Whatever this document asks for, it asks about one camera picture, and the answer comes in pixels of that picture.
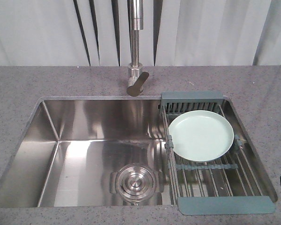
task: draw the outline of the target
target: faucet handle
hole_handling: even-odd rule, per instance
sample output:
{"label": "faucet handle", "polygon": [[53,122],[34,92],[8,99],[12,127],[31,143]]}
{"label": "faucet handle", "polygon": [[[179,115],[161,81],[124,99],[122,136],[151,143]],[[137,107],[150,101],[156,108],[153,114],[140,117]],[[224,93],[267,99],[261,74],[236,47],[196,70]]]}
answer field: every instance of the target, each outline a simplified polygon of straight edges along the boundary
{"label": "faucet handle", "polygon": [[140,76],[137,78],[137,80],[135,81],[134,85],[129,86],[127,88],[127,94],[132,97],[136,97],[139,94],[141,94],[143,91],[142,86],[143,86],[144,82],[148,79],[148,77],[149,77],[148,72],[142,72],[140,74]]}

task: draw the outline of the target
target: dish rack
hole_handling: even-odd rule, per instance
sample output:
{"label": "dish rack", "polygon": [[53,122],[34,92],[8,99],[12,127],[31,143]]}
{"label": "dish rack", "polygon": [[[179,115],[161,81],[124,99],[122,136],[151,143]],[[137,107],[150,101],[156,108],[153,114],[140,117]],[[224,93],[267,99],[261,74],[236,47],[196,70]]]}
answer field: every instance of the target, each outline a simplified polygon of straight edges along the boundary
{"label": "dish rack", "polygon": [[[179,115],[208,110],[233,127],[234,143],[213,161],[198,163],[174,153],[169,124]],[[277,194],[231,101],[218,91],[163,92],[160,105],[172,202],[184,215],[273,213]]]}

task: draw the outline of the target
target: stainless steel faucet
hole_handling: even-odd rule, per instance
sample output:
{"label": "stainless steel faucet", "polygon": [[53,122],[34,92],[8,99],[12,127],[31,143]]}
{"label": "stainless steel faucet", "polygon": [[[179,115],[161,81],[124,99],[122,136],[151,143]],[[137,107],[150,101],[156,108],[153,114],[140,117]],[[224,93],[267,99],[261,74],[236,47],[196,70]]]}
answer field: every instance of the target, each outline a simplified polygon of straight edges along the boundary
{"label": "stainless steel faucet", "polygon": [[144,29],[143,25],[143,4],[142,0],[129,0],[130,5],[130,48],[132,62],[128,65],[127,94],[133,97],[138,96],[143,91],[143,84],[149,77],[148,72],[142,71],[142,64],[139,62],[140,56],[140,34]]}

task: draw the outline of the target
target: curtain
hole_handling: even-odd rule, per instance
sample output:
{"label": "curtain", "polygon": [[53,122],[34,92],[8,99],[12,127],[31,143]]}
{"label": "curtain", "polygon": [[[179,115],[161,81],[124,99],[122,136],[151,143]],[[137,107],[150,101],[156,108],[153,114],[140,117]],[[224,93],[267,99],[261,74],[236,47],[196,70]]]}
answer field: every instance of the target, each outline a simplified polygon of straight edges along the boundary
{"label": "curtain", "polygon": [[[0,66],[127,66],[127,0],[0,0]],[[281,0],[143,0],[144,66],[281,65]]]}

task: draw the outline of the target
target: granite countertop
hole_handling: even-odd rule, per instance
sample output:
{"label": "granite countertop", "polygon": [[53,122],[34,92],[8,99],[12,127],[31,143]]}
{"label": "granite countertop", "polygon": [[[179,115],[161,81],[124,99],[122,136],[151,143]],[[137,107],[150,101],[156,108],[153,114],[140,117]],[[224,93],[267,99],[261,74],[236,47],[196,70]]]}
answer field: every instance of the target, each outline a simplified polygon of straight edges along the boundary
{"label": "granite countertop", "polygon": [[[183,216],[177,206],[0,209],[0,224],[280,224],[281,66],[146,67],[142,95],[219,90],[230,97],[278,195],[266,215]],[[43,96],[126,95],[126,67],[0,67],[0,177]]]}

